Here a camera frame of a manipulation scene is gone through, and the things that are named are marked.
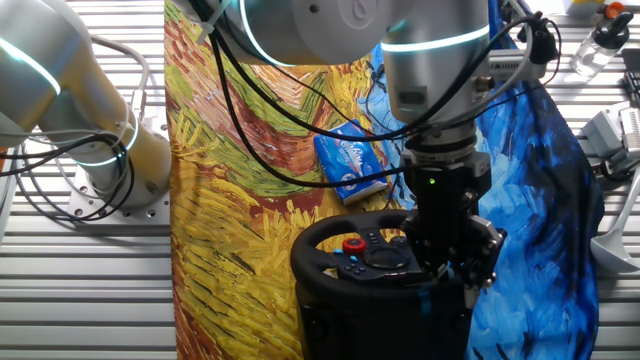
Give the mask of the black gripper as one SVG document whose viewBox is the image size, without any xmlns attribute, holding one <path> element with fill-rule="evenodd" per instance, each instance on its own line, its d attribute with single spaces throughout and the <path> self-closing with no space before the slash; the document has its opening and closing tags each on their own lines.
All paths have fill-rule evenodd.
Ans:
<svg viewBox="0 0 640 360">
<path fill-rule="evenodd" d="M 472 310 L 483 289 L 496 280 L 495 266 L 506 231 L 479 216 L 479 199 L 491 188 L 491 158 L 471 151 L 451 162 L 402 153 L 404 178 L 416 209 L 402 223 L 425 277 L 449 279 L 448 265 L 461 274 L 465 308 Z"/>
</svg>

